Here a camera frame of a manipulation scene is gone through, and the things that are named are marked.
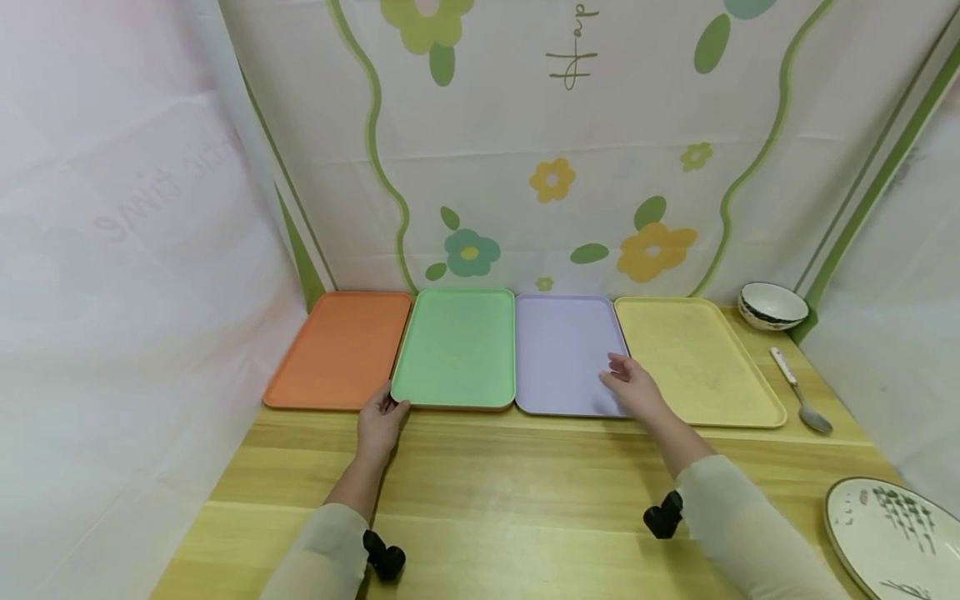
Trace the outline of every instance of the person's arm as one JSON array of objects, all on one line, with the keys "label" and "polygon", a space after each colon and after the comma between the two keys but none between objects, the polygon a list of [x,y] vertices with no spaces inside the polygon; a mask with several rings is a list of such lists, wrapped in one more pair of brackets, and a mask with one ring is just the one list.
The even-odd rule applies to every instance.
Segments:
[{"label": "person's arm", "polygon": [[763,492],[674,414],[637,361],[611,354],[610,370],[600,378],[653,438],[684,500],[690,537],[746,597],[848,598]]},{"label": "person's arm", "polygon": [[390,382],[360,411],[357,449],[323,506],[307,520],[261,598],[352,600],[363,583],[370,526],[383,471],[399,437],[410,402],[390,399]]}]

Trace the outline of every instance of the yellow tray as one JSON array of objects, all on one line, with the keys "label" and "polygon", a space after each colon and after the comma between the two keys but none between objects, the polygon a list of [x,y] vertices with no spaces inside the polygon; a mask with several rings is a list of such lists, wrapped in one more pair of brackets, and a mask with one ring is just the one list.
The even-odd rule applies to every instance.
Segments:
[{"label": "yellow tray", "polygon": [[621,298],[613,307],[630,355],[690,424],[773,429],[786,410],[715,304]]}]

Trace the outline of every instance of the purple tray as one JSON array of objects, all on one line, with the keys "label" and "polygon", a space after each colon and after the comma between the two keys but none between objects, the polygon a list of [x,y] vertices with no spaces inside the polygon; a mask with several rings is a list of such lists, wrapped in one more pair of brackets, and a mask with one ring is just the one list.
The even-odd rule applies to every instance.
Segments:
[{"label": "purple tray", "polygon": [[608,352],[627,354],[627,345],[606,298],[516,298],[516,405],[524,412],[622,418],[597,376]]}]

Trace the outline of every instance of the plate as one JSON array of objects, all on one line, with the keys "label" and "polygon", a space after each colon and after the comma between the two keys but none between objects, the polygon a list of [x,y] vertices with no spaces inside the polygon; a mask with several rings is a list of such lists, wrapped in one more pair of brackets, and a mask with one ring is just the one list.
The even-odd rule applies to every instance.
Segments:
[{"label": "plate", "polygon": [[830,543],[875,600],[960,597],[960,521],[901,486],[854,477],[827,493]]},{"label": "plate", "polygon": [[358,411],[390,378],[413,300],[396,292],[329,292],[300,328],[267,391],[273,408]]},{"label": "plate", "polygon": [[690,298],[613,303],[630,355],[691,425],[780,427],[786,409],[715,304]]},{"label": "plate", "polygon": [[613,305],[600,296],[516,299],[516,405],[536,415],[620,417],[598,376],[608,352],[626,354]]},{"label": "plate", "polygon": [[514,294],[430,288],[414,303],[392,396],[415,406],[502,410],[516,395]]}]

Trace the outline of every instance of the spoon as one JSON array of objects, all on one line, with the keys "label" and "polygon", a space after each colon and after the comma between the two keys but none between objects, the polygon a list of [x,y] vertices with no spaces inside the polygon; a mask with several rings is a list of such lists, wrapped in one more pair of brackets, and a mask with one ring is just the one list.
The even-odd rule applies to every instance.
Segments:
[{"label": "spoon", "polygon": [[830,424],[830,421],[806,403],[804,393],[800,391],[800,384],[797,382],[797,377],[793,376],[793,372],[790,371],[790,368],[787,366],[786,359],[783,358],[780,349],[777,347],[770,348],[770,355],[774,357],[774,362],[780,367],[780,372],[786,377],[787,383],[793,388],[793,393],[797,395],[797,399],[800,401],[800,420],[814,431],[832,433],[833,425]]}]

